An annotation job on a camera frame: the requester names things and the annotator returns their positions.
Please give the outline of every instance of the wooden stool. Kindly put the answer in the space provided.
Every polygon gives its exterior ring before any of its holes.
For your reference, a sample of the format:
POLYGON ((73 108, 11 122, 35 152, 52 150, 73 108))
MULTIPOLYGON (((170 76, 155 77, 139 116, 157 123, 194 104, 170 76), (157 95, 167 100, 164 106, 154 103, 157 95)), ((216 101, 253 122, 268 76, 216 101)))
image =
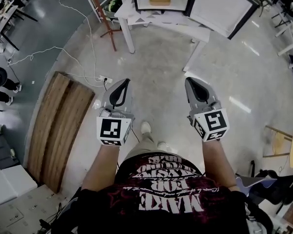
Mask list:
POLYGON ((283 131, 280 131, 280 130, 274 128, 274 127, 271 127, 271 126, 266 126, 266 127, 276 132, 275 141, 272 144, 275 154, 274 155, 263 156, 263 158, 290 155, 290 167, 293 168, 293 136, 289 135, 289 134, 287 134, 287 133, 285 133, 283 131), (283 140, 287 140, 287 141, 291 142, 291 150, 290 150, 289 153, 279 154, 278 152, 280 151, 280 149, 282 147, 283 140))

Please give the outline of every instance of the shoe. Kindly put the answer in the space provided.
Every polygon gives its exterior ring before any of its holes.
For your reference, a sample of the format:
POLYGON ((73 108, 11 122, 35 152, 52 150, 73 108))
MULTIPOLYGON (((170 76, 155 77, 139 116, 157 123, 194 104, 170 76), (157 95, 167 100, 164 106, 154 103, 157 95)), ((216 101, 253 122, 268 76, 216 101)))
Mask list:
POLYGON ((141 124, 141 133, 144 135, 145 133, 151 133, 151 126, 148 122, 144 121, 141 124))
POLYGON ((21 85, 19 84, 19 85, 16 86, 16 90, 13 90, 13 92, 14 92, 15 94, 17 94, 17 93, 20 92, 20 91, 21 91, 21 85))
POLYGON ((13 102, 13 97, 9 97, 9 101, 6 102, 5 104, 10 106, 12 104, 12 102, 13 102))
POLYGON ((166 142, 159 142, 157 144, 157 149, 167 152, 167 144, 166 144, 166 142))

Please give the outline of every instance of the person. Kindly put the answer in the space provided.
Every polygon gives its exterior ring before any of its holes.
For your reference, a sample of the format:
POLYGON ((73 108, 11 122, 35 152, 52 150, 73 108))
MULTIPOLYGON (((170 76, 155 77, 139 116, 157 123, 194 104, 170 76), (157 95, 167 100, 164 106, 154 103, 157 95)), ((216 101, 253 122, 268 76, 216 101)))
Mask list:
MULTIPOLYGON (((5 84, 2 86, 8 90, 12 90, 15 94, 20 92, 22 89, 22 85, 19 82, 15 83, 14 81, 7 79, 5 84)), ((4 92, 0 91, 0 101, 5 102, 6 105, 10 106, 13 102, 14 98, 10 97, 4 92)))
POLYGON ((203 176, 189 160, 167 152, 164 142, 157 144, 149 123, 142 123, 141 133, 143 140, 117 173, 119 147, 100 147, 74 207, 79 234, 99 226, 148 233, 272 233, 268 215, 239 192, 220 141, 202 142, 203 176))

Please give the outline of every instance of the wooden plank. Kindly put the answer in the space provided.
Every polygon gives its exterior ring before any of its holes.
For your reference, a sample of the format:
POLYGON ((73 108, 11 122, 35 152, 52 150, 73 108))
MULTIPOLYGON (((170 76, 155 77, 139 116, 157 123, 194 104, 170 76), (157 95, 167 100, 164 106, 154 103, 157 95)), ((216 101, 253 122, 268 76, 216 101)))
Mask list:
POLYGON ((30 143, 27 168, 38 182, 41 180, 43 156, 50 129, 69 83, 69 78, 60 73, 55 73, 46 90, 37 115, 30 143))
POLYGON ((90 89, 73 83, 55 119, 42 168, 43 182, 55 193, 61 188, 70 151, 93 97, 90 89))

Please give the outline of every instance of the concrete floor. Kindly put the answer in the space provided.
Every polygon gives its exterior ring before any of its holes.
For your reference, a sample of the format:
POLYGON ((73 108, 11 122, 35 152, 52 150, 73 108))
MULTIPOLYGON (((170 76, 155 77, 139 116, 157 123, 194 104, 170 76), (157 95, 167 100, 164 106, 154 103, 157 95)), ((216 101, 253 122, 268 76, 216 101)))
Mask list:
MULTIPOLYGON (((87 0, 60 1, 85 15, 92 12, 87 0)), ((16 21, 15 28, 9 32, 9 38, 20 51, 7 44, 4 53, 0 54, 0 67, 6 68, 9 78, 14 81, 17 79, 7 67, 6 61, 14 52, 12 63, 53 46, 64 47, 84 20, 78 12, 60 6, 58 0, 29 0, 24 12, 35 17, 38 22, 27 18, 16 21)), ((95 31, 99 27, 99 22, 93 13, 90 14, 90 20, 95 31)), ((0 88, 10 96, 15 96, 14 103, 9 107, 0 102, 0 108, 4 110, 4 113, 0 113, 0 124, 6 126, 4 134, 10 146, 16 150, 20 162, 23 161, 26 135, 39 93, 60 51, 53 49, 35 55, 32 61, 28 58, 11 66, 23 85, 21 93, 15 95, 12 91, 0 88)))
MULTIPOLYGON (((273 169, 281 175, 293 174, 286 157, 263 159, 271 154, 272 133, 265 129, 270 124, 293 134, 293 73, 288 69, 288 59, 278 57, 277 52, 287 46, 286 34, 274 35, 278 22, 271 20, 274 14, 264 11, 262 17, 256 11, 241 31, 228 40, 216 32, 203 49, 193 67, 193 72, 209 82, 227 109, 230 131, 222 143, 235 172, 247 175, 251 160, 256 170, 273 169), (245 111, 232 101, 243 103, 245 111)), ((114 35, 117 52, 114 52, 109 36, 99 38, 105 31, 102 25, 93 42, 96 54, 96 76, 104 75, 114 82, 130 78, 133 86, 133 113, 136 120, 133 130, 141 139, 140 124, 147 120, 158 140, 165 141, 173 152, 190 160, 204 171, 202 145, 197 132, 186 118, 190 111, 184 89, 185 76, 182 68, 187 62, 194 44, 180 34, 149 25, 136 26, 131 31, 136 52, 130 54, 121 32, 114 35)), ((82 64, 85 75, 94 75, 94 57, 89 42, 89 29, 81 25, 65 49, 82 64)), ((82 76, 82 68, 65 53, 60 53, 52 71, 82 76)), ((101 83, 89 78, 72 78, 91 87, 96 98, 103 95, 101 83)), ((96 139, 98 110, 90 107, 81 125, 69 157, 62 193, 72 195, 80 186, 100 147, 96 139)), ((119 163, 137 144, 132 133, 121 148, 119 163)), ((276 206, 267 206, 273 212, 276 206)))

